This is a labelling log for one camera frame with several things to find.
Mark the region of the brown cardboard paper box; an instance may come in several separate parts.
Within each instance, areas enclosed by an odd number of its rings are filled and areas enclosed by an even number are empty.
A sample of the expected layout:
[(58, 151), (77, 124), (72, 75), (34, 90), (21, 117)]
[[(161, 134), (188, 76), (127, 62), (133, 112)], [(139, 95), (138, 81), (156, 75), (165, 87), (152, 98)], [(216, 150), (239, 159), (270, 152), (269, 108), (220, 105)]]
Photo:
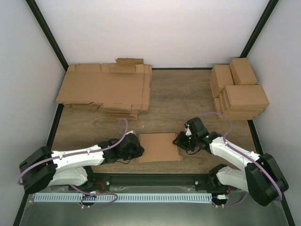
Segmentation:
[(136, 162), (181, 161), (183, 157), (179, 154), (179, 147), (173, 144), (176, 137), (176, 133), (140, 134), (139, 143), (144, 153), (136, 158)]

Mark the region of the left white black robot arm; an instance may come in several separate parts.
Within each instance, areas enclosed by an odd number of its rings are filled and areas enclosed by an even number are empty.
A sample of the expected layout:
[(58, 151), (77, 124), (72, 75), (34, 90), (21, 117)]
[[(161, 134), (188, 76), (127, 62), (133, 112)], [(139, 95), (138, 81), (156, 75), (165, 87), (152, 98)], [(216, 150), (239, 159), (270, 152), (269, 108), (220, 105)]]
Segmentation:
[(71, 151), (52, 151), (48, 146), (36, 150), (20, 163), (22, 186), (34, 194), (50, 186), (74, 185), (91, 190), (96, 185), (92, 166), (141, 157), (144, 148), (134, 133), (127, 133), (97, 145)]

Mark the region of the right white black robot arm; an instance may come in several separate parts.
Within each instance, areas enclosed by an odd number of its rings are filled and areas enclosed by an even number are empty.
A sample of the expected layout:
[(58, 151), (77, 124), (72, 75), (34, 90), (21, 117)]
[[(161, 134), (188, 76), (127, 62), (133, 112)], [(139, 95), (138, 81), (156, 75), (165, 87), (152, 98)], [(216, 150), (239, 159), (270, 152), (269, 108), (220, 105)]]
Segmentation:
[(282, 200), (289, 184), (274, 157), (268, 153), (259, 155), (247, 151), (215, 131), (208, 132), (199, 117), (188, 120), (173, 140), (173, 144), (195, 154), (205, 150), (230, 162), (235, 169), (220, 164), (209, 172), (209, 184), (219, 190), (231, 186), (247, 192), (255, 202), (267, 206), (274, 200)]

